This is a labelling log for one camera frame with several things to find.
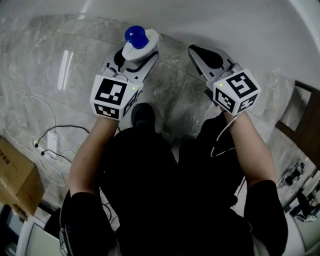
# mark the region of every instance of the shoe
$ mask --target shoe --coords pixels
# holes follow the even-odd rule
[[[155,112],[148,103],[139,103],[134,106],[131,114],[132,127],[155,130]]]

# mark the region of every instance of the person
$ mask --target person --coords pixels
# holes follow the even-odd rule
[[[216,141],[233,118],[222,111],[206,120],[177,163],[147,103],[116,136],[119,122],[99,117],[69,175],[74,254],[107,255],[117,240],[123,256],[282,255],[288,227],[272,155],[246,112]],[[241,217],[231,207],[244,177]],[[100,188],[117,214],[115,233]]]

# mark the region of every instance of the cable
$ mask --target cable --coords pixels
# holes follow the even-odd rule
[[[41,152],[41,155],[44,156],[44,155],[45,155],[45,152],[47,152],[47,151],[50,151],[50,152],[56,154],[56,155],[59,156],[60,158],[66,159],[67,161],[69,161],[69,162],[72,164],[72,162],[71,162],[68,158],[66,158],[65,156],[63,156],[63,155],[61,155],[61,154],[58,154],[58,153],[56,153],[56,152],[53,152],[51,149],[46,149],[45,151],[42,151],[42,152]]]
[[[11,138],[15,143],[17,143],[19,146],[25,148],[26,150],[28,150],[30,153],[32,153],[32,154],[35,156],[35,158],[38,160],[38,162],[39,162],[39,164],[40,164],[40,166],[41,166],[41,168],[42,168],[42,170],[43,170],[46,178],[47,178],[49,181],[51,181],[52,183],[54,183],[54,184],[56,184],[56,185],[58,185],[58,186],[60,186],[60,187],[65,187],[65,186],[66,186],[65,178],[63,177],[63,175],[62,175],[57,169],[55,169],[54,167],[52,167],[46,160],[43,159],[54,171],[56,171],[56,172],[60,175],[60,177],[61,177],[61,179],[62,179],[62,181],[63,181],[63,184],[59,184],[59,183],[53,181],[53,180],[48,176],[48,174],[47,174],[47,172],[46,172],[46,169],[44,168],[44,166],[43,166],[43,164],[41,163],[41,161],[38,159],[37,155],[36,155],[35,153],[33,153],[33,152],[32,152],[29,148],[27,148],[25,145],[20,144],[15,138],[13,138],[5,127],[2,127],[2,128],[7,132],[7,134],[10,136],[10,138]]]
[[[114,222],[115,218],[118,218],[118,215],[111,220],[110,225],[112,224],[112,222]]]
[[[106,207],[108,210],[109,210],[109,213],[110,213],[110,218],[109,218],[109,222],[111,221],[111,218],[112,218],[112,213],[111,213],[111,210],[110,208],[107,206],[107,204],[102,204],[104,207]]]
[[[65,243],[65,238],[64,238],[64,234],[62,233],[62,231],[60,230],[59,232],[59,243],[60,243],[60,253],[62,256],[68,256],[68,253],[66,252],[65,248],[64,248],[64,243]]]
[[[219,138],[220,138],[221,135],[224,133],[224,131],[225,131],[229,126],[231,126],[232,123],[233,123],[237,118],[238,118],[238,115],[236,115],[236,116],[231,120],[231,122],[228,123],[228,124],[223,128],[223,130],[220,132],[219,136],[216,138],[215,142],[218,142]],[[210,153],[210,157],[212,157],[212,158],[217,157],[217,156],[220,156],[220,155],[222,155],[224,152],[226,152],[226,151],[224,151],[224,152],[219,153],[219,154],[217,154],[217,155],[213,155],[214,150],[215,150],[215,147],[212,148],[211,153]]]
[[[40,140],[52,129],[54,128],[58,128],[58,127],[74,127],[74,128],[80,128],[84,131],[86,131],[88,134],[90,133],[88,129],[82,127],[82,126],[78,126],[78,125],[72,125],[72,124],[66,124],[66,125],[55,125],[54,127],[49,128],[48,130],[45,131],[45,133],[40,137],[40,139],[38,140],[38,143],[40,142]]]
[[[118,76],[123,76],[123,77],[126,78],[126,81],[127,81],[127,82],[129,81],[129,78],[128,78],[126,75],[124,75],[124,74],[118,74],[118,73],[117,73],[117,76],[116,76],[116,77],[118,77]]]
[[[5,95],[2,95],[2,96],[0,96],[0,99],[3,98],[3,97],[5,97],[5,96],[7,96],[7,95],[13,96],[13,95],[16,95],[16,94],[20,94],[20,95],[22,95],[23,97],[26,97],[26,98],[35,98],[35,99],[43,102],[44,104],[46,104],[47,107],[50,109],[50,111],[51,111],[51,113],[52,113],[53,120],[54,120],[54,124],[53,124],[53,125],[54,125],[54,126],[56,125],[56,117],[55,117],[55,114],[54,114],[52,108],[49,106],[48,103],[46,103],[44,100],[40,99],[39,97],[36,97],[36,96],[26,96],[26,95],[25,95],[24,93],[22,93],[21,91],[18,91],[18,92],[15,92],[15,93],[7,93],[7,94],[5,94]]]
[[[243,180],[242,180],[242,182],[241,182],[240,189],[239,189],[238,193],[236,194],[236,197],[238,197],[238,196],[239,196],[240,191],[241,191],[242,187],[243,187],[243,186],[244,186],[244,184],[245,184],[245,181],[246,181],[246,178],[243,178]]]
[[[39,138],[37,137],[37,136],[32,136],[32,138],[31,138],[31,144],[36,148],[36,145],[34,144],[34,138],[38,141],[39,140]],[[46,149],[46,147],[45,147],[45,145],[42,143],[42,142],[40,142],[40,144],[41,144],[41,147],[43,147],[44,149]],[[71,153],[73,153],[74,155],[76,155],[76,153],[75,152],[73,152],[72,150],[67,150],[67,151],[65,151],[62,155],[59,155],[60,156],[60,158],[57,158],[57,159],[53,159],[52,157],[50,157],[50,160],[52,160],[52,161],[55,161],[55,162],[58,162],[58,161],[61,161],[61,159],[62,158],[65,158],[64,157],[64,155],[66,154],[66,153],[68,153],[68,152],[71,152]],[[61,163],[63,163],[64,165],[66,165],[66,166],[70,166],[71,164],[70,163],[66,163],[66,162],[63,162],[63,161],[61,161]]]

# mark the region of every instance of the white cube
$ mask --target white cube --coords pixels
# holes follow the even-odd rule
[[[143,85],[97,74],[90,96],[92,110],[98,116],[121,120],[142,88]]]
[[[212,91],[213,100],[235,116],[254,105],[261,89],[246,68],[215,82]]]

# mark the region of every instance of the marble floor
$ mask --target marble floor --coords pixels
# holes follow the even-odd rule
[[[63,180],[53,168],[67,180],[70,165],[44,161],[33,149],[32,137],[39,138],[54,124],[93,127],[96,117],[89,98],[95,75],[101,74],[106,53],[123,40],[130,26],[86,15],[0,18],[0,134],[37,165],[45,187],[43,201],[53,208],[61,206],[68,190],[68,184],[60,186]],[[188,45],[162,34],[159,59],[138,99],[154,107],[156,131],[172,144],[175,156],[186,137],[196,136],[206,119],[220,113],[203,93],[206,85],[187,50]],[[309,161],[275,129],[291,100],[294,81],[259,68],[251,72],[262,92],[248,113],[271,150],[279,178],[297,158]],[[121,129],[130,127],[130,115],[120,122]],[[59,153],[76,152],[87,136],[76,128],[55,131]],[[72,160],[74,154],[66,156]],[[59,185],[50,182],[44,171]],[[240,215],[245,198],[244,186],[235,207]]]

